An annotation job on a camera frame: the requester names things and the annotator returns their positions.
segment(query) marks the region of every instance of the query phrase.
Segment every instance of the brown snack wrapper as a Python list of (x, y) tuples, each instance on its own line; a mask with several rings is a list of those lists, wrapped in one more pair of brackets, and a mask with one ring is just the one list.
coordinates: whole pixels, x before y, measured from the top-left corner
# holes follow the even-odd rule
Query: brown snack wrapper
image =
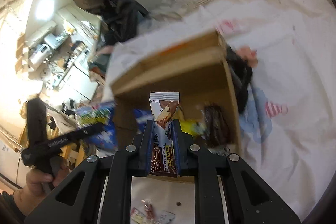
[(155, 122), (150, 174), (176, 177), (171, 118), (179, 105), (179, 92), (151, 93), (150, 105)]

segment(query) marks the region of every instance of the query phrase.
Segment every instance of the kitchen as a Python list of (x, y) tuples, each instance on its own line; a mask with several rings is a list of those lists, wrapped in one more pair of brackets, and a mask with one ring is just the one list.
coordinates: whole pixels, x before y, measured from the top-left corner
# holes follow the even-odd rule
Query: kitchen
[(43, 81), (45, 102), (56, 107), (68, 99), (92, 100), (98, 83), (90, 80), (88, 60), (99, 34), (100, 18), (73, 0), (33, 0), (22, 70), (30, 80)]

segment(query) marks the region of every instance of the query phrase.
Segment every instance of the white blanket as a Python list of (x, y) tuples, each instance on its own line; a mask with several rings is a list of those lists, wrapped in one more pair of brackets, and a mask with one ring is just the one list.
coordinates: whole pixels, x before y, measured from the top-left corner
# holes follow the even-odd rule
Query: white blanket
[(336, 11), (326, 0), (217, 0), (118, 44), (103, 100), (113, 98), (109, 84), (148, 54), (232, 19), (244, 28), (227, 42), (249, 45), (259, 60), (240, 117), (242, 156), (303, 220), (336, 170)]

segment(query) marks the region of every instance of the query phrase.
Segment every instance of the open cardboard box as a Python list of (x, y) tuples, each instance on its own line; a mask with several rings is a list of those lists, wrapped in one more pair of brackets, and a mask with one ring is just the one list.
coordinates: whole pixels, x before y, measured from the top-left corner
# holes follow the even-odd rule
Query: open cardboard box
[(231, 152), (240, 153), (238, 109), (226, 44), (211, 32), (142, 60), (112, 84), (117, 126), (132, 130), (132, 108), (150, 109), (150, 92), (178, 91), (185, 120), (202, 120), (201, 109), (220, 105), (233, 135)]

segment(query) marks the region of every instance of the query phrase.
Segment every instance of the cluttered room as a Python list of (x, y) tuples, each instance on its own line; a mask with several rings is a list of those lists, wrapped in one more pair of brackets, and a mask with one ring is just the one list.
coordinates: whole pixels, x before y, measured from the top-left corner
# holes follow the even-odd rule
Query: cluttered room
[(0, 188), (62, 157), (25, 223), (322, 223), (335, 3), (0, 0)]

